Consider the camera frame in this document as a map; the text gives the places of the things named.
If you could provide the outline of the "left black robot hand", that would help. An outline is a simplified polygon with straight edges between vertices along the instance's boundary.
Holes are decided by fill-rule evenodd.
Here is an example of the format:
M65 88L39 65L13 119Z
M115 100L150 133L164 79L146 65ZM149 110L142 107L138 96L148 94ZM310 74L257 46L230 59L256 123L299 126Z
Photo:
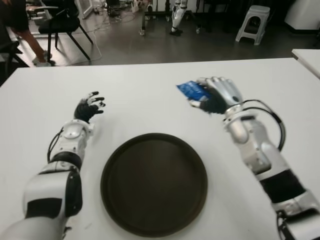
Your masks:
M99 96L99 94L98 91L93 91L80 100L73 114L75 120L89 123L95 115L104 112L103 108L106 106L104 103L105 98Z

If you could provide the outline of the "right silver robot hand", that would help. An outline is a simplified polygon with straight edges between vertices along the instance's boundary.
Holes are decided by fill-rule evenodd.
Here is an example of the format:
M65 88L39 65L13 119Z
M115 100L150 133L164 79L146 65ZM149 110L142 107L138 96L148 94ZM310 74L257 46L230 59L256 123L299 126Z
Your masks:
M243 96L231 79L225 77L200 77L196 80L210 94L203 101L188 99L189 104L209 114L224 115L225 112L237 105L243 104Z

